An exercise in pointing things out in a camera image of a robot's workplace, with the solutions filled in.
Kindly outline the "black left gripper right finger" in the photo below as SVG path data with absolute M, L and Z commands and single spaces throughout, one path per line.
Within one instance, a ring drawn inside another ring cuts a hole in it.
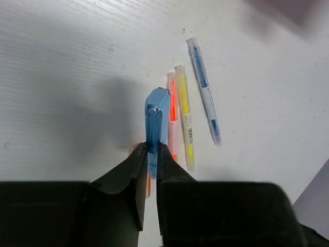
M 262 182 L 198 182 L 158 150 L 157 209 L 164 246 L 307 246 L 285 192 Z

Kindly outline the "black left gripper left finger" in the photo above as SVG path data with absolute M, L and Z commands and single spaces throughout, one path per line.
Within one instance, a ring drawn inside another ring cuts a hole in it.
M 94 180 L 1 182 L 1 246 L 137 246 L 146 145 Z

